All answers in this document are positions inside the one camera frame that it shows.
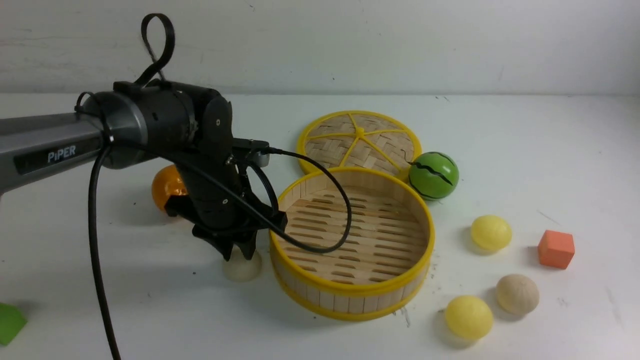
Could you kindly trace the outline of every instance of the robotic arm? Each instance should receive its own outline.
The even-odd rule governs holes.
[[[173,31],[167,35],[172,42]],[[145,22],[143,38],[147,44]],[[152,67],[164,57],[154,59]],[[248,167],[260,171],[268,164],[269,144],[233,137],[231,103],[219,92],[156,79],[142,84],[120,81],[113,91],[90,95],[82,106],[81,95],[75,113],[0,120],[0,193],[95,160],[109,141],[128,140],[192,164],[284,230],[285,213],[253,194],[246,173]],[[152,158],[141,150],[114,147],[104,165],[121,169]],[[186,167],[177,168],[189,195],[171,197],[167,214],[194,223],[193,235],[209,242],[226,260],[234,245],[251,259],[256,232],[267,225],[243,211],[221,188]]]

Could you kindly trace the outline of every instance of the piper logo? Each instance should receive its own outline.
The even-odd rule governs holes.
[[[57,151],[50,152],[49,155],[47,155],[47,163],[64,160],[74,155],[76,155],[76,146],[67,146],[62,149],[58,149]]]

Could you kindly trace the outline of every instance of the green block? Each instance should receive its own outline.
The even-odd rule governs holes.
[[[9,345],[25,324],[27,320],[17,307],[0,302],[0,345]]]

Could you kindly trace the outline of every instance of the bamboo steamer lid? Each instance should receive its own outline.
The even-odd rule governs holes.
[[[300,135],[297,151],[326,168],[368,168],[405,181],[410,167],[407,161],[419,156],[422,149],[414,133],[397,120],[352,110],[313,121]],[[306,161],[299,163],[306,174],[317,171]]]

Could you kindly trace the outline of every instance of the white ball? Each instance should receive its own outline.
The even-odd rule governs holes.
[[[520,316],[533,311],[540,302],[540,292],[536,283],[519,274],[501,278],[495,287],[495,296],[503,309]]]
[[[242,255],[239,248],[234,248],[229,261],[222,262],[222,272],[225,277],[234,282],[250,281],[260,275],[262,270],[262,256],[256,250],[251,260]]]

